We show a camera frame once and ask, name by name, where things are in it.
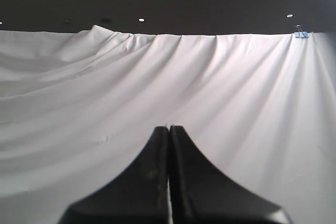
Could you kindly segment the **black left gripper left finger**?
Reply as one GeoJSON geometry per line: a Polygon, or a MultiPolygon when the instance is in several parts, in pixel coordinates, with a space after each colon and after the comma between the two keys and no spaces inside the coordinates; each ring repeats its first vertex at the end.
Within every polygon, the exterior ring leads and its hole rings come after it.
{"type": "Polygon", "coordinates": [[[158,126],[134,161],[113,181],[70,205],[60,223],[168,223],[169,131],[158,126]]]}

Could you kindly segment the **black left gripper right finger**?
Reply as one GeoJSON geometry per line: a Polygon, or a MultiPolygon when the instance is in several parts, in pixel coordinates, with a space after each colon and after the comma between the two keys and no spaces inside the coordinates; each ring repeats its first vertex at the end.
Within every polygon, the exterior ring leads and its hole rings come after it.
{"type": "Polygon", "coordinates": [[[215,167],[182,126],[170,128],[169,180],[174,223],[292,223],[215,167]]]}

